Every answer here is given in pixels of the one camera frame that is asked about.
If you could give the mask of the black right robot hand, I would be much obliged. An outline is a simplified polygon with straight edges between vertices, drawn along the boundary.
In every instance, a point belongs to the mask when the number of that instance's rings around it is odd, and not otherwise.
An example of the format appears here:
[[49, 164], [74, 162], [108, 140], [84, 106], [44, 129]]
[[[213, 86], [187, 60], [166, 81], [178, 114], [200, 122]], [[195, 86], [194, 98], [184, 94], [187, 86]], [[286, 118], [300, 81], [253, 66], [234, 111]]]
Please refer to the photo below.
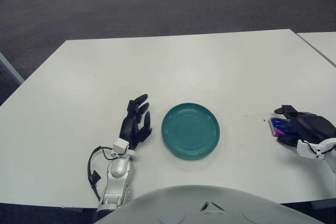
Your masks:
[[310, 112], [299, 112], [291, 105], [282, 105], [271, 118], [273, 136], [283, 145], [296, 149], [301, 157], [323, 160], [335, 150], [335, 126], [326, 118]]

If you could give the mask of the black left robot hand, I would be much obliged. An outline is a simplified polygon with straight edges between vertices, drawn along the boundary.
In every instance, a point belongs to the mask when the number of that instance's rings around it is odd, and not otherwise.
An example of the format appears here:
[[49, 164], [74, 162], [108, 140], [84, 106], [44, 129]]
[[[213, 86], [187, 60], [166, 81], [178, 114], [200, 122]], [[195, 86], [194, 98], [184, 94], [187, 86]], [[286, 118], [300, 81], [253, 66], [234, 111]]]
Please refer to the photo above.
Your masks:
[[143, 94], [129, 101], [127, 115], [122, 121], [119, 134], [119, 139], [123, 140], [122, 149], [113, 147], [113, 159], [124, 155], [127, 150], [134, 151], [137, 145], [144, 142], [152, 133], [149, 103], [145, 103], [147, 98], [148, 94]]

